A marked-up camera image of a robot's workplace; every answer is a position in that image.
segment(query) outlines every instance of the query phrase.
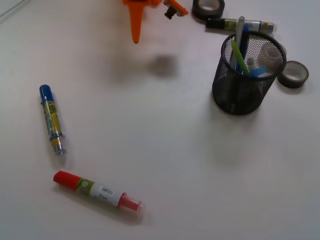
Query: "duct tape roll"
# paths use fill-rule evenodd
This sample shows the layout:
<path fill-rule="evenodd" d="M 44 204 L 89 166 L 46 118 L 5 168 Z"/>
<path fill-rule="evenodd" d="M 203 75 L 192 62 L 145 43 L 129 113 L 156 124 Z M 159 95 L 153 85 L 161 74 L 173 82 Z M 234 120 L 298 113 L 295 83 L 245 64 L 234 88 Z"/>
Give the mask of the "duct tape roll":
<path fill-rule="evenodd" d="M 291 89 L 300 88 L 309 77 L 305 65 L 298 61 L 287 61 L 284 70 L 278 75 L 278 81 Z"/>
<path fill-rule="evenodd" d="M 198 19 L 219 19 L 224 13 L 224 0 L 193 0 L 192 13 Z"/>

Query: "blue pen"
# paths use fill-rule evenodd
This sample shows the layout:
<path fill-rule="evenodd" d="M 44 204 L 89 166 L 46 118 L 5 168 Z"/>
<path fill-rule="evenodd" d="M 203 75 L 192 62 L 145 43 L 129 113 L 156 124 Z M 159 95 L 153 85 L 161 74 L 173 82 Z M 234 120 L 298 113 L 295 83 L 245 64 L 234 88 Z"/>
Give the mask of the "blue pen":
<path fill-rule="evenodd" d="M 241 37 L 241 43 L 239 46 L 240 52 L 242 54 L 243 59 L 246 58 L 246 53 L 247 53 L 247 49 L 248 49 L 248 45 L 249 45 L 249 25 L 245 24 L 243 27 L 243 33 L 242 33 L 242 37 Z M 236 67 L 235 67 L 235 71 L 240 73 L 242 72 L 240 65 L 237 63 Z"/>

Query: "mesh cup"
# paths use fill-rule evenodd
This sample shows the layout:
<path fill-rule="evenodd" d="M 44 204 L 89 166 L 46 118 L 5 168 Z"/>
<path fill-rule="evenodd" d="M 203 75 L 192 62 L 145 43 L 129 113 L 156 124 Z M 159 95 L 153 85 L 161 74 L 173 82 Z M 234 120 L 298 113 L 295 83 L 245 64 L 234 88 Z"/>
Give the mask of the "mesh cup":
<path fill-rule="evenodd" d="M 266 72 L 253 78 L 231 68 L 233 34 L 222 44 L 221 58 L 212 84 L 216 104 L 233 115 L 246 115 L 256 110 L 287 62 L 284 49 L 274 38 L 255 31 L 249 31 L 247 38 L 245 64 L 248 58 L 253 58 L 257 68 L 265 67 Z"/>

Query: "red cap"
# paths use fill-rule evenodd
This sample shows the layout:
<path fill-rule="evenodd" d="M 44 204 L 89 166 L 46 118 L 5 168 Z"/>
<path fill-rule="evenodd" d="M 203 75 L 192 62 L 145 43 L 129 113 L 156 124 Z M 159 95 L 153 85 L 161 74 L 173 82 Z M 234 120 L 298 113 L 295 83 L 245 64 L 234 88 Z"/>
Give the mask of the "red cap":
<path fill-rule="evenodd" d="M 80 179 L 81 177 L 65 171 L 58 171 L 53 177 L 53 181 L 74 191 L 76 190 L 77 183 Z"/>

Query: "blue marker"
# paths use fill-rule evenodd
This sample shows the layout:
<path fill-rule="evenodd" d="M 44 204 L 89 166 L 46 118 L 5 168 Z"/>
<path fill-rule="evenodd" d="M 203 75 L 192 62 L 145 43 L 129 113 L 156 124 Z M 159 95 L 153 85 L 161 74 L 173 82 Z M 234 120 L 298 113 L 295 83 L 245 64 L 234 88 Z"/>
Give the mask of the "blue marker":
<path fill-rule="evenodd" d="M 259 77 L 260 75 L 266 73 L 267 69 L 262 66 L 262 67 L 259 67 L 259 68 L 256 68 L 254 70 L 252 70 L 250 73 L 249 73 L 249 77 L 251 78 L 257 78 Z"/>
<path fill-rule="evenodd" d="M 55 155 L 63 156 L 66 154 L 66 150 L 64 148 L 65 136 L 61 131 L 56 104 L 50 87 L 48 85 L 42 85 L 40 87 L 40 95 L 46 126 L 50 136 L 49 141 L 53 147 Z"/>

